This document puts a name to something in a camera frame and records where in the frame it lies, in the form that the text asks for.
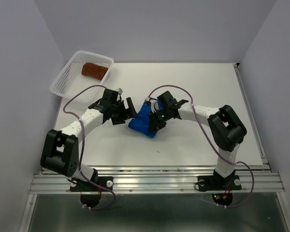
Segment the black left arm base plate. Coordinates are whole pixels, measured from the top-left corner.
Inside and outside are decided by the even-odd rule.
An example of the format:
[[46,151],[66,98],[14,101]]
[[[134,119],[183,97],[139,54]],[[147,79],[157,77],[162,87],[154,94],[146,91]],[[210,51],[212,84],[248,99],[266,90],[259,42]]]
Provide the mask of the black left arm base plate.
[[[108,190],[113,190],[113,180],[112,176],[100,176],[96,184]],[[70,183],[70,192],[105,192],[105,190],[77,178],[71,178],[68,181]]]

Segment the white plastic basket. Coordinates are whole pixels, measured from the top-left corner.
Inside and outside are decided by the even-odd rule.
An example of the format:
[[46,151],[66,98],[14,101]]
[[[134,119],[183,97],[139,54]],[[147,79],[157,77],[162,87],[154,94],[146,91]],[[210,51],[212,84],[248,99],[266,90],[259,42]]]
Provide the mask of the white plastic basket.
[[[102,80],[82,75],[83,65],[87,62],[107,68]],[[113,64],[114,60],[110,57],[88,51],[77,51],[51,84],[50,92],[70,99],[89,86],[104,85]]]

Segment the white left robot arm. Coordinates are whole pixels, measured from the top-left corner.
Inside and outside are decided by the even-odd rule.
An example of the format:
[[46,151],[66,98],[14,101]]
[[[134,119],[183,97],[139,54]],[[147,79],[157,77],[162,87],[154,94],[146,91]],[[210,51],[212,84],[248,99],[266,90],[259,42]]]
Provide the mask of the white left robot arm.
[[81,180],[86,190],[94,190],[98,184],[98,172],[82,163],[85,137],[107,120],[119,125],[137,117],[130,97],[122,100],[119,90],[106,88],[99,100],[81,116],[76,116],[76,121],[60,130],[51,129],[46,134],[40,165],[65,177]]

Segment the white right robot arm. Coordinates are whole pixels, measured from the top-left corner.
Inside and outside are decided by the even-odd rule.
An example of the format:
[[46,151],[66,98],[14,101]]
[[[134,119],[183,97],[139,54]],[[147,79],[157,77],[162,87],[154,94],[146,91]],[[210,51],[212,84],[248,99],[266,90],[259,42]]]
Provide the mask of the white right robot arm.
[[247,130],[229,105],[221,108],[194,105],[193,100],[177,101],[169,91],[157,99],[147,97],[145,103],[151,107],[148,113],[149,129],[152,134],[164,128],[170,119],[197,122],[218,159],[210,182],[223,189],[235,175],[235,159],[239,145]]

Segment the brown towel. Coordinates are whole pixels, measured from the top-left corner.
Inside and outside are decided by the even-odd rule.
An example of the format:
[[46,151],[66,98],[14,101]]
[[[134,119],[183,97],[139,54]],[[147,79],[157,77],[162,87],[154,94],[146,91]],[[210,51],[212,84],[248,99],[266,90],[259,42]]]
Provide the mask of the brown towel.
[[98,80],[102,80],[106,75],[108,68],[94,63],[87,62],[83,65],[81,74]]

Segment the blue towel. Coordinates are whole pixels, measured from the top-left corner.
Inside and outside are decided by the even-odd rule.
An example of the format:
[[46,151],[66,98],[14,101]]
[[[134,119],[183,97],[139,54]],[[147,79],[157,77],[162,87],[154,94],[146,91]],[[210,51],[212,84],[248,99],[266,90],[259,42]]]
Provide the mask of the blue towel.
[[139,118],[133,118],[128,124],[128,128],[134,130],[136,132],[140,132],[146,135],[149,138],[154,138],[156,136],[156,132],[149,133],[149,116],[148,113],[152,111],[151,103],[155,104],[155,109],[161,109],[162,105],[158,99],[151,98],[150,104],[147,104],[147,101],[144,101],[141,109],[138,112]]

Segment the aluminium rail frame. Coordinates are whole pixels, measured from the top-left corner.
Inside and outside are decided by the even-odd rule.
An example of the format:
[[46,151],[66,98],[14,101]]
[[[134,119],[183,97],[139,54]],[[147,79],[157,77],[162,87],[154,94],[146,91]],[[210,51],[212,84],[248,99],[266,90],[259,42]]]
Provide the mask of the aluminium rail frame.
[[[104,167],[114,176],[117,200],[102,211],[81,209],[75,193],[57,174],[34,176],[22,232],[290,232],[290,211],[281,177],[265,154],[252,173],[239,170],[249,201],[227,210],[210,204],[195,183],[211,166]],[[255,177],[254,190],[249,179]]]

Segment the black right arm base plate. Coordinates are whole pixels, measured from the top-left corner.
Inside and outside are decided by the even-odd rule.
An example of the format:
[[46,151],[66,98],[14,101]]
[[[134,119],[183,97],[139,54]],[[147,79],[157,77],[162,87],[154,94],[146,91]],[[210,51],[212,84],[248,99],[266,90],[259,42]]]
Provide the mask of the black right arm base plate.
[[231,188],[231,190],[241,190],[241,182],[238,175],[234,175],[228,178],[222,178],[221,176],[203,175],[198,176],[197,182],[194,184],[194,188],[200,192],[206,191],[225,191]]

